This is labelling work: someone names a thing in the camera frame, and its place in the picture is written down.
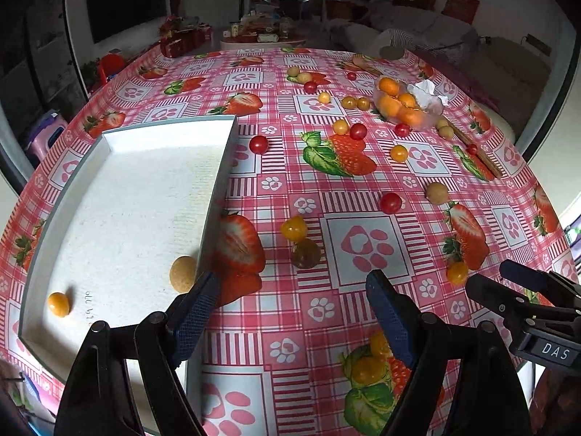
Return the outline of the tan longan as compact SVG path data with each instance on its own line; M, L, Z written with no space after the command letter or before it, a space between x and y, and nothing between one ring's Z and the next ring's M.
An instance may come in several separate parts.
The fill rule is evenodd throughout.
M436 206L446 204L449 201L448 188L440 182L432 182L426 186L426 199Z
M197 261L190 256L180 256L171 265L169 281L178 293L187 293L194 286Z

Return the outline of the red cherry tomato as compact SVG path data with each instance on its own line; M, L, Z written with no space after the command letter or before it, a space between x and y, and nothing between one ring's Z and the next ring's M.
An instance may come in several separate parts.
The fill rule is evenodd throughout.
M394 192L383 194L379 200L379 208L386 215L398 213L403 205L402 198Z

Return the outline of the orange tomato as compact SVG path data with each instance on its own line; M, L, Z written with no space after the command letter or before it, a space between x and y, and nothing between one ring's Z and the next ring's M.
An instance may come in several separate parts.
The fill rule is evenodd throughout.
M396 161L399 164L406 162L408 156L409 152L405 146L394 145L394 147L392 147L392 149L390 150L390 158L392 158L393 161Z

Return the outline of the dark brown cherry tomato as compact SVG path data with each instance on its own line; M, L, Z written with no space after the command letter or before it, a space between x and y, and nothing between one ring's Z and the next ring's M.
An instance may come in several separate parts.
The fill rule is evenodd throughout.
M319 264L321 255L317 243L305 238L296 242L292 249L292 265L299 269L312 269Z

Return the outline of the yellow cherry tomato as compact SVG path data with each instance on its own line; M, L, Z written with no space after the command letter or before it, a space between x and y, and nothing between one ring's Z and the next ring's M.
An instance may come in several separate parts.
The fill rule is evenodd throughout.
M281 233L285 239L288 239L292 243L298 243L307 237L307 224L301 215L295 215L283 222L281 225Z

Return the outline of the white shallow box tray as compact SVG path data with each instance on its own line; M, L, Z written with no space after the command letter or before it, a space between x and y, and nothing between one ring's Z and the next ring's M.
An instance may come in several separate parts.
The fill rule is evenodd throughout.
M29 352L64 386L94 322L137 325L184 294L169 281L178 257L196 259L196 280L213 273L237 138L232 115L117 128L99 136L73 170L43 225L19 324ZM53 292L69 298L66 317L49 311ZM201 423L200 340L175 372ZM161 435L139 364L126 365L144 430Z

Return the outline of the longan near fork back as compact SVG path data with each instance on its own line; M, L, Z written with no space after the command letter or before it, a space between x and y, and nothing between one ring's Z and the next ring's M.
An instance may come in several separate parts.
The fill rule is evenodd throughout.
M439 119L439 120L436 122L436 124L435 124L435 127L436 127L437 129L440 129L440 128L442 128L442 127L446 127L446 126L448 126L448 125L449 125L449 122L448 122L448 120L447 120L446 118L442 117L442 118L440 118L440 119Z

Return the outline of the red tomato mid pair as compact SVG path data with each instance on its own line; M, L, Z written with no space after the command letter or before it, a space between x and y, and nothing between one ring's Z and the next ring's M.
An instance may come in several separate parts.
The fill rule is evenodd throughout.
M354 123L350 126L350 137L356 141L362 141L367 135L367 128L362 123Z

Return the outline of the left mandarin orange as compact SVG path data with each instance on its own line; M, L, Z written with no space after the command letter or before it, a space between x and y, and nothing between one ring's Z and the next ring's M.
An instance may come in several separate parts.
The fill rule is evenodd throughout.
M376 101L376 107L383 117L396 118L402 108L402 104L397 97L382 94Z

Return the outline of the brownish tomato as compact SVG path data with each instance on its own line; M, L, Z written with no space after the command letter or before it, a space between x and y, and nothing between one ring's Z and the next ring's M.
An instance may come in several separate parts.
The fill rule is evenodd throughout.
M356 109L357 108L357 99L354 97L344 97L341 100L342 107L344 109Z
M367 97L359 97L357 99L357 108L367 111L370 108L370 100Z

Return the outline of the brownish tomato far left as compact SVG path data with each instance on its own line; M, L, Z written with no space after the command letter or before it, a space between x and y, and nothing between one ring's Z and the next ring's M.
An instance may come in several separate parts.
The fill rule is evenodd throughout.
M341 100L342 107L344 109L356 109L357 108L357 99L354 97L344 97Z

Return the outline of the small yellow tomato far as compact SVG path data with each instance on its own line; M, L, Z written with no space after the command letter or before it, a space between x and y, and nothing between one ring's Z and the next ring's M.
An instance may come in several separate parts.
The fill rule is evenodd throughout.
M321 104L329 104L329 102L331 101L331 96L327 92L319 93L318 101L321 102Z

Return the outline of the bright red cushion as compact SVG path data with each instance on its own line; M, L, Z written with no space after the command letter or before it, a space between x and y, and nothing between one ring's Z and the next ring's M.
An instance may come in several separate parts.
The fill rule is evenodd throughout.
M480 7L480 0L447 0L442 15L471 25Z

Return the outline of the red tomato beside tray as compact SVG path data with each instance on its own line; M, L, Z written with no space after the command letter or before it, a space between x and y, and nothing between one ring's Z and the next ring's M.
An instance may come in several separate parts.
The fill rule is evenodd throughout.
M252 151L253 154L265 154L266 151L268 151L268 148L268 139L262 135L254 136L248 142L248 149Z

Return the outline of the red gift box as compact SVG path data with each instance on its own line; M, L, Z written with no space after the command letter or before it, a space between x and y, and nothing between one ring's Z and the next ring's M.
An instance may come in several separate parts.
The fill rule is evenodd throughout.
M212 33L213 28L207 25L166 33L159 41L161 53L168 58L183 56L210 41Z

